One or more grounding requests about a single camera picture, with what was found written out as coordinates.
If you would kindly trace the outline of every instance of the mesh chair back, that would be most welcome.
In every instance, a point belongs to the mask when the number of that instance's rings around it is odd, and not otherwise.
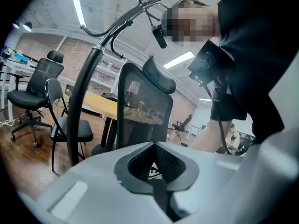
[[[118,86],[117,148],[166,141],[172,97],[134,64],[123,66]]]
[[[183,122],[183,124],[182,124],[182,128],[186,128],[186,125],[190,122],[190,120],[191,120],[191,118],[186,118],[186,120]]]
[[[36,70],[29,80],[26,89],[27,92],[37,97],[44,98],[46,80],[49,78],[57,78],[63,69],[63,65],[46,58],[41,58],[36,66]]]

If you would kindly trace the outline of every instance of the black camera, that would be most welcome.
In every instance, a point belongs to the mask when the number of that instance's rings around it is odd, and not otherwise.
[[[224,50],[207,40],[187,69],[191,71],[189,77],[198,81],[199,86],[207,85],[211,81],[221,85],[234,72],[235,65]]]

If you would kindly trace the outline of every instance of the white cable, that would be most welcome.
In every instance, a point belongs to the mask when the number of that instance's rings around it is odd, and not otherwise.
[[[4,122],[0,122],[0,127],[4,126],[4,125],[8,125],[8,126],[13,126],[14,125],[14,122],[16,120],[18,120],[19,118],[23,117],[25,114],[21,115],[20,117],[16,118],[16,119],[13,119],[13,120],[5,120]]]

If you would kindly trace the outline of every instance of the black shirt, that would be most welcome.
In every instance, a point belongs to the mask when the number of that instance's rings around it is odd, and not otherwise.
[[[278,1],[221,0],[218,4],[219,45],[234,60],[235,73],[228,80],[229,92],[219,94],[215,88],[216,107],[222,121],[245,120],[250,114],[257,143],[284,128],[268,94],[299,47],[296,21],[290,19],[296,15],[286,13],[288,7]],[[214,108],[211,119],[217,120]]]

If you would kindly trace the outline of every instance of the chair seat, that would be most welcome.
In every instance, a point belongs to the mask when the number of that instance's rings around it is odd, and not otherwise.
[[[65,134],[67,134],[67,118],[66,117],[58,117],[57,121],[61,126],[62,130]],[[51,139],[54,140],[54,135],[56,131],[56,124],[54,124],[51,132]],[[58,142],[66,142],[66,138],[61,136],[60,131],[58,131],[57,141]],[[89,122],[87,120],[80,119],[79,122],[79,132],[78,132],[78,142],[90,142],[93,140],[93,132],[90,128]]]
[[[175,127],[177,130],[179,131],[184,131],[185,129],[179,125],[176,125],[176,124],[172,124],[173,127]]]
[[[28,110],[36,110],[47,104],[46,98],[37,97],[27,91],[11,91],[7,98],[15,106]]]

